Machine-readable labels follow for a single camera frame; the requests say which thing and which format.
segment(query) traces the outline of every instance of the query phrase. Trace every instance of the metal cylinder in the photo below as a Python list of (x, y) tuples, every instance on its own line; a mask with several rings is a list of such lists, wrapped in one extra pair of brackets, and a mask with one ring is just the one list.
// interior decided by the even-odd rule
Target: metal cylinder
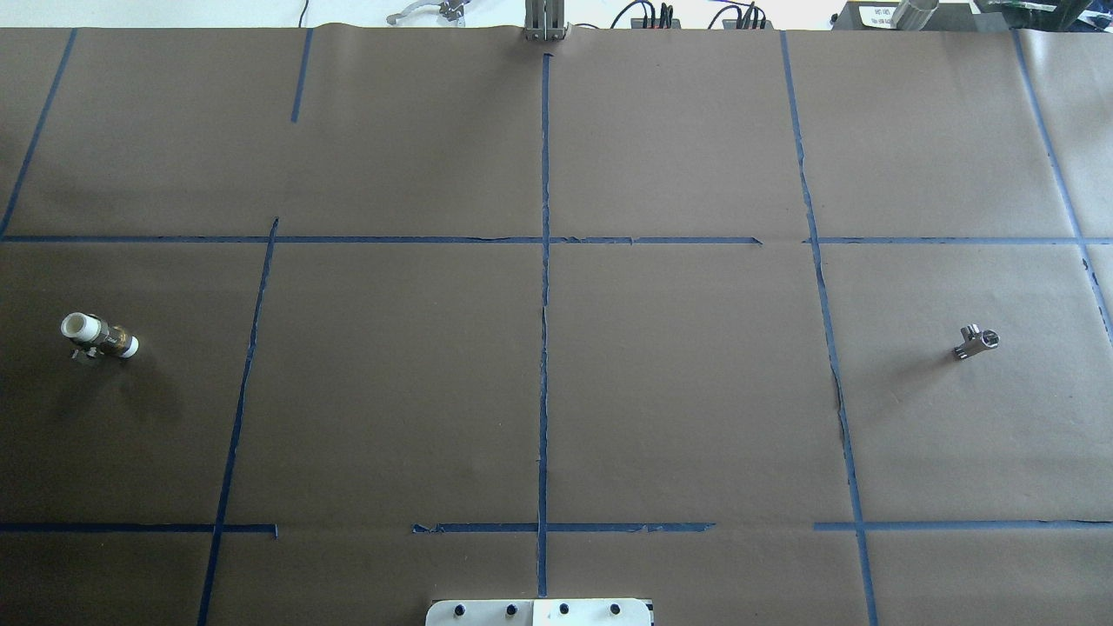
[(114, 326), (96, 315), (70, 313), (62, 320), (61, 331), (89, 358), (108, 354), (130, 359), (139, 350), (139, 340), (127, 329)]

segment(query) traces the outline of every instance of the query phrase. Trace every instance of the label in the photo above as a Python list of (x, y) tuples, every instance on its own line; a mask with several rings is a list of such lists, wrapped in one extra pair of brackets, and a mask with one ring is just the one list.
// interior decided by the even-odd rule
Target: label
[(868, 28), (893, 28), (893, 11), (896, 7), (858, 7), (861, 26)]

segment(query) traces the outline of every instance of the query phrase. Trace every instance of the table surface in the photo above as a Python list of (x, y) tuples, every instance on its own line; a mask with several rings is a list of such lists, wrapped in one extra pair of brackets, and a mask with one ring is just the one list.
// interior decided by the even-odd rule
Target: table surface
[(0, 622), (1110, 623), (1111, 52), (0, 31)]

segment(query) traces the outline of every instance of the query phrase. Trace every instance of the grid of blue tape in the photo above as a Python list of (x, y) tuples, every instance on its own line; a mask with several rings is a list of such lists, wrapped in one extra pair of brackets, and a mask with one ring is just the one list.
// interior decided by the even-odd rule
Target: grid of blue tape
[[(278, 527), (273, 524), (248, 524), (230, 525), (225, 524), (228, 493), (232, 485), (232, 476), (235, 468), (236, 449), (238, 447), (240, 426), (246, 402), (247, 384), (257, 344), (257, 332), (259, 315), (263, 307), (263, 296), (266, 290), (269, 274), (270, 260), (274, 248), (278, 243), (370, 243), (370, 244), (528, 244), (542, 245), (543, 270), (542, 270), (542, 353), (540, 360), (541, 375), (541, 398), (539, 409), (539, 420), (541, 434), (539, 440), (539, 478), (538, 478), (538, 521), (533, 522), (495, 522), (495, 524), (437, 524), (432, 528), (420, 525), (413, 526), (414, 534), (445, 534), (445, 532), (535, 532), (538, 535), (538, 594), (544, 597), (546, 593), (545, 552), (546, 535), (549, 532), (702, 532), (715, 526), (712, 522), (629, 522), (629, 524), (550, 524), (548, 521), (548, 320), (545, 311), (549, 305), (549, 246), (555, 244), (738, 244), (738, 245), (761, 245), (761, 242), (754, 237), (552, 237), (549, 231), (549, 75), (552, 55), (543, 55), (542, 60), (542, 236), (541, 237), (459, 237), (459, 236), (278, 236), (278, 219), (272, 224), (268, 236), (65, 236), (65, 235), (24, 235), (4, 236), (18, 204), (19, 194), (28, 168), (30, 167), (35, 149), (38, 145), (42, 128), (46, 125), (51, 104), (58, 92), (58, 88), (69, 61), (70, 53), (77, 37), (77, 29), (70, 31), (66, 48), (59, 61), (58, 69), (50, 86), (50, 90), (43, 102), (35, 130), (29, 141), (26, 156), (18, 173), (16, 183), (8, 199), (2, 219), (0, 219), (0, 239), (8, 243), (254, 243), (266, 244), (267, 251), (264, 260), (263, 273), (259, 282), (259, 291), (256, 300), (255, 314), (252, 322), (250, 341), (247, 356), (245, 359), (244, 374), (240, 382), (239, 399), (236, 408), (232, 440), (229, 442), (228, 456), (226, 458), (225, 476), (221, 483), (221, 493), (214, 524), (85, 524), (85, 522), (14, 522), (0, 524), (0, 532), (204, 532), (210, 534), (213, 544), (209, 554), (209, 565), (206, 571), (205, 588), (201, 598), (201, 606), (198, 615), (198, 626), (203, 626), (207, 619), (208, 605), (211, 596), (213, 579), (215, 577), (217, 559), (219, 555), (220, 537), (225, 532), (256, 532), (278, 536)], [(785, 80), (788, 90), (788, 101), (792, 119), (792, 130), (796, 140), (797, 160), (799, 167), (800, 186), (807, 206), (808, 226), (810, 236), (802, 243), (810, 245), (816, 270), (816, 282), (820, 300), (820, 309), (824, 317), (825, 334), (828, 345), (828, 358), (830, 360), (831, 373), (835, 378), (839, 394), (839, 422), (843, 428), (844, 457), (846, 459), (846, 471), (850, 491), (851, 510), (854, 520), (849, 522), (817, 522), (814, 529), (819, 532), (854, 532), (859, 546), (859, 560), (861, 566), (863, 585), (866, 594), (867, 613), (870, 626), (876, 626), (877, 610), (874, 599), (873, 580), (869, 568), (869, 551), (867, 545), (867, 532), (888, 531), (962, 531), (962, 530), (1040, 530), (1040, 529), (1086, 529), (1086, 530), (1113, 530), (1113, 521), (1107, 520), (936, 520), (936, 521), (867, 521), (861, 513), (860, 498), (857, 488), (857, 475), (854, 463), (854, 451), (850, 438), (849, 422), (843, 402), (841, 374), (838, 364), (838, 351), (834, 336), (834, 324), (830, 316), (830, 306), (827, 299), (827, 287), (823, 275), (823, 245), (1076, 245), (1082, 255), (1082, 264), (1086, 270), (1091, 282), (1094, 297), (1101, 311), (1102, 320), (1105, 324), (1106, 333), (1111, 344), (1113, 344), (1113, 324), (1110, 322), (1110, 313), (1097, 278), (1094, 275), (1093, 264), (1090, 260), (1087, 245), (1110, 245), (1113, 237), (1085, 237), (1081, 232), (1074, 205), (1070, 193), (1063, 180), (1051, 137), (1044, 124), (1043, 113), (1040, 108), (1038, 99), (1032, 86), (1032, 78), (1028, 72), (1027, 61), (1024, 57), (1023, 46), (1016, 31), (1013, 32), (1014, 46), (1016, 49), (1017, 62), (1024, 81), (1028, 104), (1033, 109), (1041, 137), (1047, 149), (1050, 166), (1054, 173), (1056, 186), (1067, 211), (1073, 229), (1073, 237), (820, 237), (816, 225), (815, 212), (811, 202), (810, 189), (805, 169), (804, 138), (800, 128), (799, 111), (796, 101), (796, 89), (792, 81), (791, 59), (789, 53), (788, 38), (785, 32), (780, 33), (781, 53), (785, 66)], [(297, 79), (297, 87), (294, 96), (294, 106), (290, 121), (297, 123), (301, 114), (302, 94), (305, 87), (306, 72), (309, 61), (309, 50), (313, 41), (313, 29), (306, 29), (305, 42), (302, 55), (301, 70)]]

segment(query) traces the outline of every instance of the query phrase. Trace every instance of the white mounting plate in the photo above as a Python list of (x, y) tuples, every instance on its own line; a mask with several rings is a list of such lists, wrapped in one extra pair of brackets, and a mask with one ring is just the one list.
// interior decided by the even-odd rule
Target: white mounting plate
[[(611, 605), (619, 605), (619, 614)], [(506, 615), (514, 605), (518, 613)], [(561, 613), (561, 605), (568, 613)], [(456, 615), (456, 606), (464, 607)], [(637, 598), (441, 600), (429, 607), (425, 626), (652, 626), (653, 612)]]

